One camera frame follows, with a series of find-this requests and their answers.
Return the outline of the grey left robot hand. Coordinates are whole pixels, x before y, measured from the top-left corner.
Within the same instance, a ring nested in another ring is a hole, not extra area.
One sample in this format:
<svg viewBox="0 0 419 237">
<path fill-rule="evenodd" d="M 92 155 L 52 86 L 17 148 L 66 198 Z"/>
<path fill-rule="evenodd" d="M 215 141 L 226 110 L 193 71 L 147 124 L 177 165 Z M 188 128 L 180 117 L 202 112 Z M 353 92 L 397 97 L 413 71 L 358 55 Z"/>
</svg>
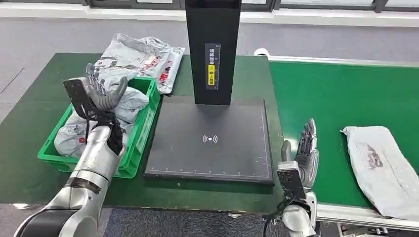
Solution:
<svg viewBox="0 0 419 237">
<path fill-rule="evenodd" d="M 117 87 L 107 91 L 104 85 L 99 82 L 99 73 L 92 63 L 87 64 L 85 73 L 87 75 L 86 92 L 95 106 L 101 111 L 113 110 L 119 104 L 126 91 L 128 86 L 127 78 L 121 77 Z"/>
</svg>

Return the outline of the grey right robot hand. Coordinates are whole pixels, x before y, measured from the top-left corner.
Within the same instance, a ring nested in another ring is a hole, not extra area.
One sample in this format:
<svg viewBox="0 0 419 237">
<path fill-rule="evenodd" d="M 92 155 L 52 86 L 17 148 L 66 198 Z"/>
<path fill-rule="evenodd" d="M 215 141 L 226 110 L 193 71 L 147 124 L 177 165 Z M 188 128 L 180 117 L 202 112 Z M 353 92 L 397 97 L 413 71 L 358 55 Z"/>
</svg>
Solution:
<svg viewBox="0 0 419 237">
<path fill-rule="evenodd" d="M 283 142 L 281 149 L 282 161 L 296 161 L 303 187 L 311 189 L 315 182 L 319 165 L 317 127 L 314 118 L 310 118 L 304 125 L 294 158 L 291 157 L 291 147 L 289 140 Z"/>
</svg>

